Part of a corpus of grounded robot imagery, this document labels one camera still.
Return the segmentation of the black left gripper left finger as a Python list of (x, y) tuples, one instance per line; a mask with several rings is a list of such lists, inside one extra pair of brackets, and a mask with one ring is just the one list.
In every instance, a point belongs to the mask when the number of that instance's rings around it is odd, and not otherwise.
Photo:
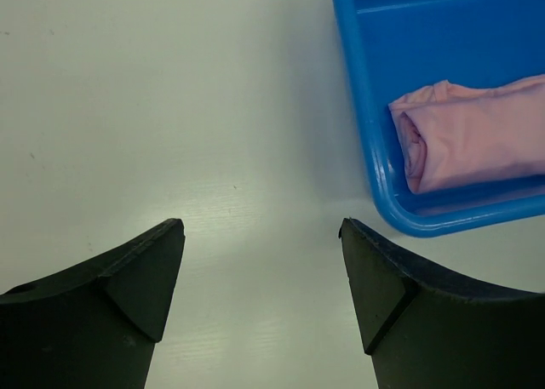
[(142, 388), (164, 336), (185, 243), (168, 219), (1, 296), (3, 388)]

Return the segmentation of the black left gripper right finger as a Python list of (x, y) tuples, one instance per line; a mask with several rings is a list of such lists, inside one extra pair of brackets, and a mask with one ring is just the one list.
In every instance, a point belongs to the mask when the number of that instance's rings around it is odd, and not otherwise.
[(379, 387), (543, 387), (543, 294), (452, 271), (355, 219), (339, 237)]

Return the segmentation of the pink t-shirt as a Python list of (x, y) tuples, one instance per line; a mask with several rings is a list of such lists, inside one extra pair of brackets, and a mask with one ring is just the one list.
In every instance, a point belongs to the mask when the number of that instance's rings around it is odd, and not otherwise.
[(544, 77), (491, 89), (447, 80), (388, 106), (414, 194), (544, 173)]

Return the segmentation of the blue plastic bin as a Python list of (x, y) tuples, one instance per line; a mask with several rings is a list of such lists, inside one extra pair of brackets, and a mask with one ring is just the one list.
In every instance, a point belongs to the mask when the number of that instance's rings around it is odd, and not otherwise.
[(382, 218), (437, 237), (542, 215), (535, 176), (412, 193), (388, 106), (449, 80), (491, 88), (544, 71), (544, 0), (332, 0), (371, 196)]

